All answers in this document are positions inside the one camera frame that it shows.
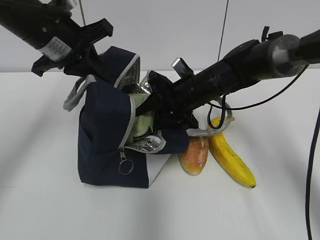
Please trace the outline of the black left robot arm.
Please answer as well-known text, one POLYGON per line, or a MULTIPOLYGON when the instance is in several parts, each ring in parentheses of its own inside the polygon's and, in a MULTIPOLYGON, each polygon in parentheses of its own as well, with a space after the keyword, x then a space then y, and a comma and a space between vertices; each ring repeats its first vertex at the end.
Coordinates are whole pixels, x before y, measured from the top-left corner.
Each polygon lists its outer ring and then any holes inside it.
POLYGON ((2 0, 0 24, 42 54, 31 68, 39 77, 57 68, 66 75, 108 81, 111 73, 94 44, 111 37, 113 26, 105 18, 78 25, 71 13, 76 5, 73 0, 2 0))

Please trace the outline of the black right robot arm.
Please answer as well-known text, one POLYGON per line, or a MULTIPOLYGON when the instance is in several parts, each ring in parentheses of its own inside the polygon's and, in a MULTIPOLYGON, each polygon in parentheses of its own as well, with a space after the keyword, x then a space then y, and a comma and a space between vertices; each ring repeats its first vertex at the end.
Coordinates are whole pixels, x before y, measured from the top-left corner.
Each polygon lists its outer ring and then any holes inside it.
POLYGON ((223 132, 232 121, 232 110, 222 96, 262 80, 297 76, 309 65, 319 62, 319 31, 297 37, 282 31, 269 33, 265 27, 261 39, 240 44, 199 73, 194 73, 182 58, 177 58, 172 63, 180 77, 176 82, 150 71, 151 95, 135 113, 141 116, 152 112, 157 129, 185 128, 191 137, 214 136, 223 132), (221 104, 223 123, 201 130, 193 110, 211 101, 221 104))

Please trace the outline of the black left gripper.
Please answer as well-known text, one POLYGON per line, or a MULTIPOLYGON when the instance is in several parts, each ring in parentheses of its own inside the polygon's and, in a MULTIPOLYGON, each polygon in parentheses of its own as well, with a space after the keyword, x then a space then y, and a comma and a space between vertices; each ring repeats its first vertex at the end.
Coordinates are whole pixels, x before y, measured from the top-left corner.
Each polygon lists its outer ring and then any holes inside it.
POLYGON ((70 76, 94 75, 111 84, 112 74, 98 55, 94 43, 113 35, 113 26, 105 19, 79 26, 70 18, 57 20, 53 37, 38 51, 42 57, 33 63, 31 71, 43 76, 44 72, 58 68, 70 76))

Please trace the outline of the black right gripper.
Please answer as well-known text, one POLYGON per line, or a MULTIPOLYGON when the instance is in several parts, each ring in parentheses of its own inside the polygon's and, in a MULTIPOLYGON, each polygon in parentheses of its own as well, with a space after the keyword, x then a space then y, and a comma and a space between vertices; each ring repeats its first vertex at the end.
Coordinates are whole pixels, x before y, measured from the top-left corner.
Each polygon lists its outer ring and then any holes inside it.
POLYGON ((179 98, 173 92, 173 82, 166 76, 151 70, 148 73, 148 83, 151 95, 135 110, 135 116, 154 112, 154 127, 156 130, 197 129, 199 122, 192 111, 182 110, 179 98))

